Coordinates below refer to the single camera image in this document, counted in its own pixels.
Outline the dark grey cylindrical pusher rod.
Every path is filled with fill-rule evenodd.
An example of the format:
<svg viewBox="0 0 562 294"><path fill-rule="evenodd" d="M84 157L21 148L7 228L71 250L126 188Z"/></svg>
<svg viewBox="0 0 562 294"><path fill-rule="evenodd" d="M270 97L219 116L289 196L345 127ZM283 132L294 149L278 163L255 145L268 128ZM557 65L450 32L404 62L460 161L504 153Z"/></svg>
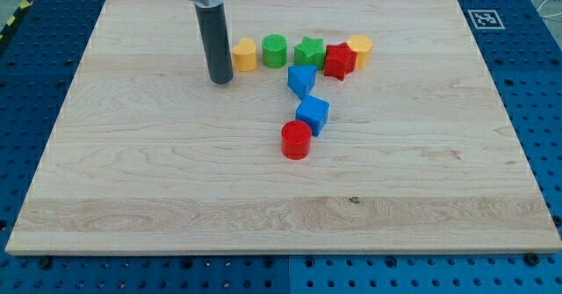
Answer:
<svg viewBox="0 0 562 294"><path fill-rule="evenodd" d="M196 13L210 79L225 84L233 79L232 57L224 0L200 0Z"/></svg>

